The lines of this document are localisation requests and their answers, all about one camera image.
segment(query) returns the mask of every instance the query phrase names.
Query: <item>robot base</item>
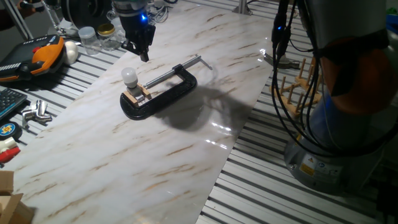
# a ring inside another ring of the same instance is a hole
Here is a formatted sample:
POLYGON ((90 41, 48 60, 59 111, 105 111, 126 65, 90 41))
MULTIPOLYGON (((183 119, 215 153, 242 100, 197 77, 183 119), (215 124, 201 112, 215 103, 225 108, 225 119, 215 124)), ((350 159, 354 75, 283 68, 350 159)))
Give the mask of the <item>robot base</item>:
MULTIPOLYGON (((300 143, 312 151, 322 152, 306 139, 301 139, 300 143)), ((337 194, 359 191, 382 155, 380 148, 361 157, 314 156, 291 140, 285 148, 284 159, 290 173, 303 185, 319 192, 337 194)))

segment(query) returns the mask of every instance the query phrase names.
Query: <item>wooden peg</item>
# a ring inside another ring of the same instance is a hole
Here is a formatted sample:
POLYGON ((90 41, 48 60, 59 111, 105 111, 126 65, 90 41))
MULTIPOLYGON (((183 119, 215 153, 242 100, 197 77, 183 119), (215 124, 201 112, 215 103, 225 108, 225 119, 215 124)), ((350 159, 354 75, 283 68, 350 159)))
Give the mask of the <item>wooden peg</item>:
POLYGON ((304 95, 304 93, 301 93, 301 94, 300 94, 300 98, 298 99, 298 103, 297 103, 296 111, 295 111, 296 113, 299 112, 300 105, 301 105, 301 100, 302 100, 302 98, 303 98, 303 95, 304 95))
POLYGON ((286 75, 285 75, 284 78, 282 79, 282 84, 281 84, 281 86, 280 86, 280 94, 282 94, 282 93, 284 92, 285 80, 286 80, 286 75))
POLYGON ((290 87, 289 97, 287 98, 287 104, 290 104, 290 100, 292 99, 293 89, 294 89, 294 86, 292 85, 290 87))
POLYGON ((321 82, 322 82, 322 74, 319 74, 319 77, 318 77, 318 83, 317 83, 317 87, 315 88, 315 91, 318 91, 319 90, 319 86, 320 86, 320 84, 321 84, 321 82))
POLYGON ((299 75, 298 75, 298 78, 301 78, 301 75, 303 75, 305 60, 306 60, 306 59, 303 58, 303 62, 301 63, 301 69, 300 69, 300 73, 299 73, 299 75))
POLYGON ((314 71, 314 68, 313 68, 313 65, 311 65, 310 70, 308 71, 308 78, 307 78, 307 83, 306 83, 307 86, 310 85, 310 80, 311 80, 313 71, 314 71))
POLYGON ((311 65, 315 66, 315 57, 312 57, 311 65))

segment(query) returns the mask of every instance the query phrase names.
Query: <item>warning label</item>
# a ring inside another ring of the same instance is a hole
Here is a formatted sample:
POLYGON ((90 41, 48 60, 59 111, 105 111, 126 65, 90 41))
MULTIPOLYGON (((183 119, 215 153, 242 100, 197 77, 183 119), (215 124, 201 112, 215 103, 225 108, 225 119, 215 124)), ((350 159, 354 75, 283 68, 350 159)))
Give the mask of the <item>warning label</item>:
POLYGON ((305 165, 305 164, 301 164, 300 166, 300 170, 303 171, 304 173, 313 176, 313 173, 315 172, 314 169, 312 169, 311 167, 305 165))
POLYGON ((314 179, 332 184, 338 181, 342 169, 343 166, 336 166, 319 161, 309 154, 304 156, 300 166, 302 172, 310 175, 314 179))
POLYGON ((312 177, 315 173, 317 162, 318 161, 316 158, 306 154, 303 158, 303 162, 301 163, 300 170, 312 177))

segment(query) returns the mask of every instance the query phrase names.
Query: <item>black cable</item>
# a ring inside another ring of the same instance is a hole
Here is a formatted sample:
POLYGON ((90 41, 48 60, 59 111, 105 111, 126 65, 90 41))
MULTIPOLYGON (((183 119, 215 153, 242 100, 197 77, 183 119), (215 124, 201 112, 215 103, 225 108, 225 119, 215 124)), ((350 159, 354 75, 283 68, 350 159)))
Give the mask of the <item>black cable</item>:
MULTIPOLYGON (((286 34, 288 34, 289 37, 290 37, 290 25, 291 25, 292 19, 293 19, 293 12, 292 12, 292 15, 290 16, 289 26, 288 26, 287 29, 286 29, 286 31, 287 31, 286 34)), ((311 31, 311 29, 307 29, 307 32, 313 34, 313 32, 311 31)), ((303 144, 301 144, 301 142, 300 142, 299 140, 297 140, 297 139, 294 137, 294 135, 290 132, 290 130, 287 128, 287 126, 286 126, 284 120, 282 119, 282 116, 281 116, 280 113, 279 113, 279 109, 278 109, 278 107, 277 107, 277 105, 276 105, 275 93, 276 93, 276 95, 277 95, 277 97, 278 97, 278 100, 279 100, 280 102, 282 102, 282 98, 281 98, 281 95, 280 95, 280 92, 279 92, 279 87, 278 87, 278 84, 277 84, 277 66, 278 66, 278 64, 279 64, 279 61, 280 61, 281 56, 283 56, 283 54, 285 54, 285 50, 286 50, 287 43, 289 42, 289 40, 286 40, 286 36, 283 36, 283 38, 281 38, 281 39, 279 40, 279 42, 277 42, 276 44, 275 44, 275 42, 273 42, 274 45, 273 45, 273 48, 272 48, 272 51, 273 51, 273 61, 274 61, 274 64, 273 64, 273 67, 274 67, 274 74, 273 74, 273 77, 272 77, 272 84, 271 84, 272 102, 273 102, 273 104, 274 104, 275 111, 276 111, 276 113, 277 113, 277 115, 278 115, 278 118, 279 118, 280 122, 282 123, 283 127, 286 129, 287 133, 288 133, 289 136, 295 141, 295 143, 296 143, 297 145, 299 145, 302 149, 306 150, 306 151, 307 151, 308 153, 310 153, 310 154, 313 154, 313 155, 316 155, 316 156, 322 156, 322 157, 358 157, 358 156, 363 156, 363 155, 366 155, 366 154, 373 153, 374 151, 378 150, 383 144, 385 144, 385 143, 387 143, 388 141, 390 141, 390 140, 398 133, 398 117, 397 117, 394 127, 393 127, 388 133, 386 133, 384 136, 382 136, 381 138, 375 140, 375 141, 372 142, 371 144, 368 144, 367 146, 359 147, 359 148, 356 148, 356 149, 353 149, 353 150, 350 150, 350 151, 348 151, 348 152, 343 153, 343 152, 341 152, 341 151, 336 151, 335 149, 330 149, 330 148, 324 147, 324 146, 320 145, 319 143, 315 142, 313 139, 309 138, 309 137, 308 137, 308 136, 295 124, 295 122, 293 121, 292 117, 289 115, 289 112, 286 110, 285 105, 284 105, 283 103, 281 103, 281 107, 282 107, 282 109, 283 109, 283 111, 284 111, 286 117, 287 117, 288 120, 292 123, 293 127, 301 134, 301 136, 302 136, 303 138, 305 138, 308 142, 310 142, 311 144, 313 144, 314 146, 319 147, 320 149, 323 149, 325 152, 327 152, 327 153, 329 153, 329 154, 331 154, 331 155, 324 155, 324 154, 320 154, 320 153, 317 153, 317 152, 313 152, 312 150, 310 150, 309 148, 307 148, 307 147, 305 147, 303 144), (277 46, 276 46, 276 45, 277 45, 279 42, 281 42, 281 43, 280 43, 280 45, 278 46, 278 56, 277 56, 277 46)), ((315 45, 314 45, 314 49, 315 49, 315 51, 316 51, 316 50, 317 50, 317 48, 316 48, 317 45, 316 45, 316 40, 315 40, 315 39, 314 39, 314 41, 313 41, 313 44, 315 44, 315 45)), ((318 59, 319 59, 319 58, 316 57, 316 66, 317 66, 317 67, 315 68, 315 71, 317 72, 317 74, 314 75, 313 80, 312 80, 310 86, 313 86, 314 83, 318 80, 318 69, 319 69, 319 62, 318 62, 318 59)))
POLYGON ((308 96, 310 95, 310 91, 313 88, 314 83, 315 83, 315 80, 312 79, 312 81, 310 82, 310 85, 308 87, 308 90, 305 93, 305 96, 304 96, 304 99, 303 99, 303 102, 302 102, 302 107, 301 107, 301 110, 300 110, 300 124, 302 125, 303 129, 305 129, 305 126, 304 126, 305 123, 304 123, 304 118, 303 118, 304 117, 304 108, 305 108, 305 104, 307 103, 308 96))
POLYGON ((293 44, 292 39, 289 40, 290 44, 294 47, 294 49, 298 50, 299 52, 313 52, 313 49, 308 49, 308 50, 300 50, 296 48, 296 46, 293 44))
MULTIPOLYGON (((291 13, 291 15, 290 15, 290 21, 289 21, 289 24, 288 24, 286 30, 290 30, 290 27, 291 27, 291 24, 292 24, 292 20, 293 20, 294 8, 295 8, 296 1, 297 1, 297 0, 295 0, 294 3, 293 3, 293 9, 292 9, 292 13, 291 13)), ((301 143, 299 143, 299 141, 298 141, 298 140, 293 136, 293 134, 287 129, 287 126, 285 125, 285 123, 284 123, 284 121, 283 121, 283 119, 282 119, 282 117, 281 117, 281 115, 280 115, 280 113, 279 113, 279 109, 278 109, 278 107, 277 107, 277 105, 276 105, 276 100, 275 100, 275 92, 276 92, 276 95, 278 96, 278 100, 279 100, 280 102, 283 102, 283 101, 282 101, 282 97, 281 97, 280 92, 279 92, 279 87, 278 87, 278 84, 277 84, 277 64, 279 63, 281 56, 284 54, 283 50, 280 50, 280 49, 283 49, 283 47, 284 47, 284 46, 281 46, 281 44, 285 44, 285 45, 287 46, 287 42, 285 42, 285 43, 280 43, 279 49, 278 49, 278 50, 279 50, 280 56, 278 56, 278 58, 276 58, 276 47, 273 46, 273 48, 272 48, 272 51, 273 51, 273 61, 274 61, 274 75, 273 75, 273 77, 272 77, 272 86, 271 86, 271 90, 272 90, 272 93, 271 93, 271 94, 272 94, 272 102, 273 102, 273 104, 274 104, 274 108, 275 108, 275 110, 276 110, 276 113, 277 113, 277 115, 278 115, 278 118, 280 119, 280 122, 282 123, 282 125, 284 126, 284 128, 287 130, 287 132, 288 132, 288 134, 290 135, 290 137, 292 137, 292 139, 294 139, 294 141, 295 141, 300 147, 302 147, 303 149, 307 150, 308 152, 310 152, 310 153, 312 153, 312 154, 314 154, 314 155, 316 155, 316 156, 323 156, 323 157, 341 157, 341 155, 339 155, 339 153, 336 153, 336 154, 335 154, 334 152, 330 152, 330 149, 329 149, 329 148, 323 147, 323 146, 319 145, 319 143, 315 142, 313 139, 309 138, 309 137, 308 137, 308 136, 295 124, 295 122, 293 121, 292 117, 289 115, 289 112, 286 110, 285 105, 284 105, 283 103, 281 103, 280 105, 281 105, 283 111, 285 112, 286 117, 287 117, 288 120, 292 123, 293 127, 301 134, 301 136, 303 136, 306 140, 308 140, 308 141, 309 141, 310 143, 312 143, 313 145, 315 145, 315 146, 317 146, 317 147, 323 149, 323 150, 326 151, 326 152, 329 152, 329 153, 332 154, 332 155, 331 155, 331 156, 327 156, 327 155, 324 155, 324 154, 319 154, 319 153, 316 153, 316 152, 311 151, 310 149, 306 148, 306 147, 303 146, 301 143)))
POLYGON ((178 0, 175 0, 175 1, 163 0, 163 1, 165 1, 169 4, 176 4, 178 2, 178 0))
POLYGON ((313 99, 315 97, 315 94, 317 93, 317 90, 315 88, 317 87, 318 78, 319 78, 319 61, 318 61, 318 58, 315 57, 314 75, 312 77, 312 82, 313 82, 312 95, 311 95, 310 104, 308 105, 308 110, 307 110, 307 131, 308 131, 308 133, 310 133, 311 137, 314 138, 316 141, 317 141, 317 139, 315 138, 315 135, 312 133, 312 130, 311 130, 310 113, 311 113, 311 108, 312 108, 312 104, 313 104, 313 99))
POLYGON ((246 3, 246 5, 248 5, 248 4, 250 4, 250 3, 253 3, 253 2, 262 2, 262 3, 265 3, 265 2, 263 2, 263 1, 251 0, 251 1, 248 1, 248 3, 246 3))

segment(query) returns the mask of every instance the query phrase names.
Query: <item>blue sticker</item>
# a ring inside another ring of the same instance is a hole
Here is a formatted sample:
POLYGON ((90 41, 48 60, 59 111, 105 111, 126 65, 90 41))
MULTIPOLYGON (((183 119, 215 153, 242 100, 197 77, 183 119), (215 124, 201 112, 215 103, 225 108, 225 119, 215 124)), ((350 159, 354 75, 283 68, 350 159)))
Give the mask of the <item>blue sticker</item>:
POLYGON ((14 124, 5 124, 0 128, 0 136, 7 136, 15 130, 14 124))
POLYGON ((53 37, 51 38, 51 40, 50 40, 49 43, 53 42, 54 40, 55 40, 55 36, 53 36, 53 37))

